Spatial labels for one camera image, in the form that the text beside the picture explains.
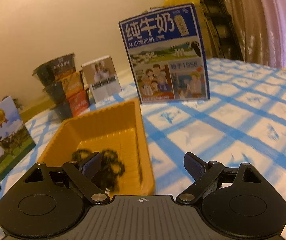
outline table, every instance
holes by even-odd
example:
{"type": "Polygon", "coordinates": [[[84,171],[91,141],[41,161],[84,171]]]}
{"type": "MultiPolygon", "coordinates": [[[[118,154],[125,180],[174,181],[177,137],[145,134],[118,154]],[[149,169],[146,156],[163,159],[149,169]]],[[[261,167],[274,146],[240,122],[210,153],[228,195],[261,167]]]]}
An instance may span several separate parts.
{"type": "MultiPolygon", "coordinates": [[[[210,101],[141,106],[155,193],[176,197],[193,182],[183,166],[190,151],[227,167],[252,163],[286,200],[286,73],[241,61],[207,63],[210,101]]],[[[135,96],[132,83],[87,111],[135,96]]],[[[37,145],[2,180],[0,198],[36,162],[59,125],[51,111],[27,122],[37,145]]],[[[282,236],[286,239],[286,227],[282,236]]]]}

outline cardboard box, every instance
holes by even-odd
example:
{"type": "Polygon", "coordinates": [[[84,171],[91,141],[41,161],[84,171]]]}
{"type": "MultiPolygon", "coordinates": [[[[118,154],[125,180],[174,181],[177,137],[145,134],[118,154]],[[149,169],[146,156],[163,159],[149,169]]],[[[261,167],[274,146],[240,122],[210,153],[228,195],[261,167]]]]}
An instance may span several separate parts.
{"type": "Polygon", "coordinates": [[[0,181],[34,147],[12,98],[7,97],[0,102],[0,181]]]}
{"type": "Polygon", "coordinates": [[[84,63],[82,70],[96,103],[122,91],[110,56],[84,63]]]}
{"type": "Polygon", "coordinates": [[[152,10],[119,26],[141,103],[210,99],[194,4],[152,10]]]}

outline white wall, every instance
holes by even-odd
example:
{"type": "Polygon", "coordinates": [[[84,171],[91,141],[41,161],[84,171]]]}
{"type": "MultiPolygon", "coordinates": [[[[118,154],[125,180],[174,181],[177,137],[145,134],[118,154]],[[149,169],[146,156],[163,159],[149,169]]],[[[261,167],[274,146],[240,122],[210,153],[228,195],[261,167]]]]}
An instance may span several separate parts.
{"type": "Polygon", "coordinates": [[[40,64],[74,52],[77,68],[111,55],[117,73],[129,68],[118,22],[163,0],[0,0],[0,100],[26,103],[41,95],[32,77],[40,64]]]}

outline yellow plastic bag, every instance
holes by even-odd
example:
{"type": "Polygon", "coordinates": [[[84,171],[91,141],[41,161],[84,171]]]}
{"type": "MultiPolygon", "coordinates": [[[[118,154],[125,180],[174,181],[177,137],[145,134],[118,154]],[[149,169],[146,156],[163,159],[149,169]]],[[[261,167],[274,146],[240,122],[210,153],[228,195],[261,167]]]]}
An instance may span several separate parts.
{"type": "Polygon", "coordinates": [[[211,42],[210,36],[206,25],[205,16],[203,14],[203,10],[201,8],[200,0],[165,0],[163,6],[174,6],[180,5],[184,3],[193,3],[196,9],[197,18],[199,20],[201,34],[203,38],[204,50],[206,58],[212,57],[212,49],[211,49],[211,42]]]}

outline yellow plastic basket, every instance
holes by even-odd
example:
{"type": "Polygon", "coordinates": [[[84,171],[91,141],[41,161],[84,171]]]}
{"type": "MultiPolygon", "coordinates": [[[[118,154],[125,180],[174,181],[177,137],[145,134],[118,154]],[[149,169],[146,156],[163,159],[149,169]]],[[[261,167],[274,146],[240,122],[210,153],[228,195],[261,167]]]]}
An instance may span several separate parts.
{"type": "Polygon", "coordinates": [[[78,149],[111,149],[125,166],[113,195],[150,195],[155,181],[147,149],[139,100],[132,99],[65,120],[39,158],[59,167],[78,149]]]}

